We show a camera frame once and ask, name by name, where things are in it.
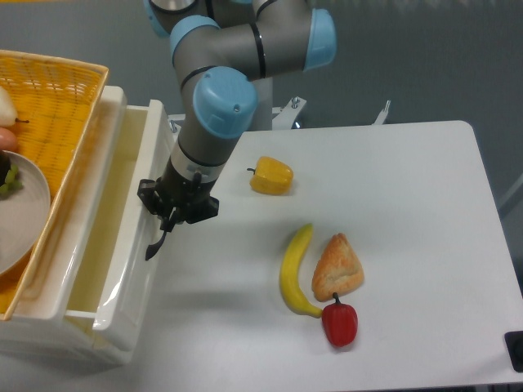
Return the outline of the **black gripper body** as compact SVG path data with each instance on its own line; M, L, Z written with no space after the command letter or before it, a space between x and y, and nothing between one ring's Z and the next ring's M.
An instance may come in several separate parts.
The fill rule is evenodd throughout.
M156 183L161 217L175 214L177 223L198 223L218 215L219 201L211 195L216 181L204 182L203 175L195 172L191 179L167 165Z

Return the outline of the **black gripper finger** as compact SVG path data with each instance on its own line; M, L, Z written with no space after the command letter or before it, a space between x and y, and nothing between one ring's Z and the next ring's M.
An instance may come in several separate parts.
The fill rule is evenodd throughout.
M168 214L167 207L158 190L158 184L155 180L142 179L138 185L137 196L150 214L166 216Z
M170 212L165 212L160 221L160 229L165 233L171 233L175 225L180 222L180 208L174 207Z

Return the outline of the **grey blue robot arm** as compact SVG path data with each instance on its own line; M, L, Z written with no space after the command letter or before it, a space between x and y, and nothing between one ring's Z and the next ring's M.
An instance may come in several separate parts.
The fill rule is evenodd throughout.
M170 232L214 217L211 191L258 107L255 82L330 64L332 16L304 1L147 1L154 31L169 40L185 121L163 174L138 194Z

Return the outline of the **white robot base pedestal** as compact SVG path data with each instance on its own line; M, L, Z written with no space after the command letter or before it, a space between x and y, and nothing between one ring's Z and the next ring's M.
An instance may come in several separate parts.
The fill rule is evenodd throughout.
M225 117L226 124L234 120L244 121L247 114L252 115L250 131L288 130L299 128L300 115L306 107L306 100L294 96L283 106L273 106L273 80L270 78L254 82L234 82L238 92L219 92L224 87L222 82L205 82L202 78L185 84L183 91L189 87L194 90L192 99L199 99L197 108L206 114Z

